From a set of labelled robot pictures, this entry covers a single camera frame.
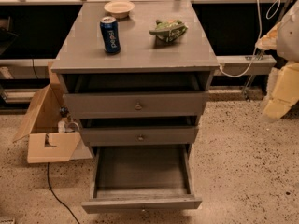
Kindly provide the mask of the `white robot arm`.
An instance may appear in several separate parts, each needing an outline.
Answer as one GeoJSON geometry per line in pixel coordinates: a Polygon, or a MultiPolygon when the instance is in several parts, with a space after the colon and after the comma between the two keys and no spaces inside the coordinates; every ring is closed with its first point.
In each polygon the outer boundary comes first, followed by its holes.
{"type": "Polygon", "coordinates": [[[299,1],[256,42],[255,47],[274,50],[285,61],[263,108],[265,118],[280,119],[299,102],[299,1]]]}

